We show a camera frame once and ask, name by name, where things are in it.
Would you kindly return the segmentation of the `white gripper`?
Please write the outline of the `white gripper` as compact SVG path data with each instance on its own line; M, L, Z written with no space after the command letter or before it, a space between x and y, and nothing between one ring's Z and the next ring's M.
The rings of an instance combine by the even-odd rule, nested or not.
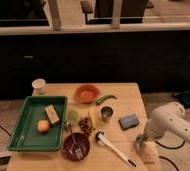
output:
M146 135L145 141L147 141L149 138L151 138L152 140L155 140L159 136L159 132L157 130L157 125L154 123L154 121L152 119L149 119L147 121L142 134Z

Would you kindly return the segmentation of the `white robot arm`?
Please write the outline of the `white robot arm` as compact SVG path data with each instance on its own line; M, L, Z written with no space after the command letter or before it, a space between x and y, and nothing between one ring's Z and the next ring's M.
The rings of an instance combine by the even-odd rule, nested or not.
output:
M185 108L178 102L170 102L153 109L143 133L135 140L136 150L140 151L143 143L148 139L154 141L161 139L166 131L190 144L190 122L183 119L185 113Z

